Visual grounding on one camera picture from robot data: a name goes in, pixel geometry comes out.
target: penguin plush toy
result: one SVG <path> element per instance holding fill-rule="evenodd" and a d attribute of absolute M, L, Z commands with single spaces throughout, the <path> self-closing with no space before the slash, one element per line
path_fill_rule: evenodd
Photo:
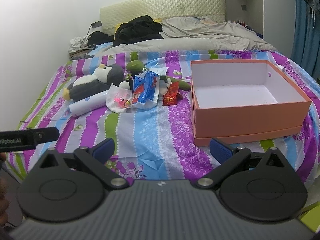
<path fill-rule="evenodd" d="M 111 84 L 125 89 L 132 89 L 129 82 L 123 81 L 124 70 L 121 66 L 113 64 L 110 66 L 101 64 L 92 75 L 78 78 L 67 88 L 64 88 L 62 97 L 65 100 L 80 101 L 108 90 Z"/>

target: curtain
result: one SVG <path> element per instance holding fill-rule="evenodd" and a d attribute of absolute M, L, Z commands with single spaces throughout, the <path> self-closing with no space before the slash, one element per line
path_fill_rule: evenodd
<path fill-rule="evenodd" d="M 320 18 L 304 0 L 296 0 L 296 27 L 291 59 L 314 79 L 320 77 Z"/>

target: human hand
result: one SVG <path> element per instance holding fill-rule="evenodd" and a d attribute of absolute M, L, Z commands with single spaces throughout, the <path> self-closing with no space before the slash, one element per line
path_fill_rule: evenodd
<path fill-rule="evenodd" d="M 0 160 L 5 161 L 7 156 L 5 153 L 0 153 Z M 9 201 L 4 197 L 7 191 L 7 182 L 4 178 L 0 178 L 0 226 L 4 226 L 8 221 L 8 214 L 5 212 L 9 207 Z"/>

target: yellow pillow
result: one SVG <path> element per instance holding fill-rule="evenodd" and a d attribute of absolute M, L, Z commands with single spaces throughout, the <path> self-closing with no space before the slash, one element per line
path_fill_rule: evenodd
<path fill-rule="evenodd" d="M 155 20 L 153 20 L 153 21 L 154 21 L 155 23 L 161 23 L 162 19 L 155 19 Z M 119 23 L 119 24 L 116 25 L 116 27 L 115 27 L 115 33 L 116 33 L 117 29 L 120 27 L 121 24 L 122 24 L 122 23 Z"/>

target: cardboard box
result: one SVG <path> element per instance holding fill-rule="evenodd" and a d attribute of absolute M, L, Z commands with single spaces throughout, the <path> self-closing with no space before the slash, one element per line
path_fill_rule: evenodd
<path fill-rule="evenodd" d="M 299 133 L 311 99 L 267 60 L 191 62 L 195 145 L 243 143 Z"/>

